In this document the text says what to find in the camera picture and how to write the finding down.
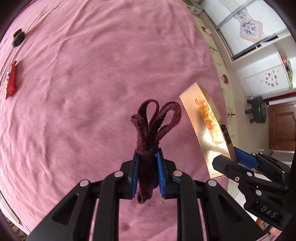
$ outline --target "dark fabric item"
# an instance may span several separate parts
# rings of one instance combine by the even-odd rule
[[[147,107],[155,103],[156,109],[148,124]],[[171,122],[160,128],[169,111],[174,115]],[[137,153],[139,154],[139,185],[138,203],[143,204],[152,197],[153,189],[158,186],[156,152],[159,141],[181,120],[181,107],[177,102],[168,102],[159,110],[159,103],[149,99],[140,106],[138,113],[131,117],[137,128]]]
[[[252,114],[256,123],[265,123],[267,117],[266,103],[261,96],[252,99]]]
[[[17,47],[19,46],[25,39],[25,33],[22,31],[22,29],[19,29],[13,34],[13,42],[12,46]]]

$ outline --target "pink bedsheet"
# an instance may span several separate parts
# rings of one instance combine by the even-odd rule
[[[26,38],[12,48],[19,28]],[[18,91],[5,101],[14,60]],[[181,104],[179,95],[197,82],[226,117],[208,46],[179,0],[38,0],[4,36],[0,66],[0,189],[26,233],[80,180],[101,180],[133,157],[130,117],[144,100]],[[182,111],[160,147],[178,169],[205,181]],[[226,187],[226,178],[219,182]],[[120,240],[175,240],[176,221],[176,201],[155,189],[143,205],[121,201]]]

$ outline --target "dark stool seat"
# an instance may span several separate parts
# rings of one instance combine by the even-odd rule
[[[267,117],[266,103],[261,96],[255,97],[251,100],[252,109],[246,110],[245,114],[253,114],[253,119],[250,123],[265,123]]]

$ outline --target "box packaging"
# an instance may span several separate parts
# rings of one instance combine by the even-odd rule
[[[221,116],[207,90],[197,83],[180,95],[198,142],[202,149],[210,178],[224,175],[213,168],[213,159],[223,155],[236,161],[234,147]]]

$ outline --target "maroon fabric strap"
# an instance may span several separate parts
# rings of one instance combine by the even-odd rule
[[[153,102],[156,110],[148,123],[147,107]],[[168,111],[173,111],[173,118],[168,125],[162,126]],[[137,153],[139,154],[139,185],[138,203],[142,204],[152,197],[152,191],[158,186],[157,159],[155,154],[159,141],[181,120],[181,107],[177,102],[168,102],[161,109],[156,100],[146,100],[138,113],[131,117],[131,122],[138,131]]]

